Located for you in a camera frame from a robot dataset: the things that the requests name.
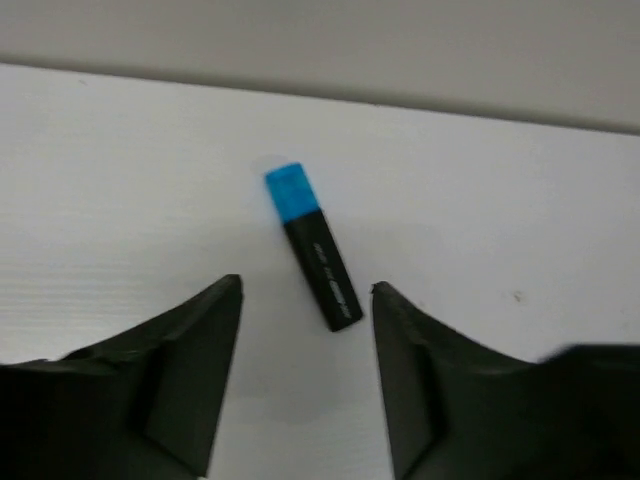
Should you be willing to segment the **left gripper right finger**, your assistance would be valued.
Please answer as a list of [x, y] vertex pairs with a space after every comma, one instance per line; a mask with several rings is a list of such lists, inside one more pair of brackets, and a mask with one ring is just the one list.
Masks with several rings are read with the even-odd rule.
[[635, 479], [639, 349], [578, 344], [537, 363], [481, 345], [391, 284], [371, 291], [398, 479]]

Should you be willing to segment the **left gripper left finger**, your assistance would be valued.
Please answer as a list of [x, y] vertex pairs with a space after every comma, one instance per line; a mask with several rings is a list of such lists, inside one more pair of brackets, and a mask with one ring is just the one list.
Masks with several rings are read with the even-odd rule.
[[242, 303], [229, 274], [60, 359], [3, 365], [2, 477], [206, 477]]

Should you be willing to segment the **blue cap black highlighter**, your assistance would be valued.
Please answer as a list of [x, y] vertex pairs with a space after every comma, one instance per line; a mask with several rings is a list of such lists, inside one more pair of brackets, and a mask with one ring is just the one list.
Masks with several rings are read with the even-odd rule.
[[268, 171], [265, 184], [321, 314], [332, 332], [363, 318], [338, 245], [303, 166]]

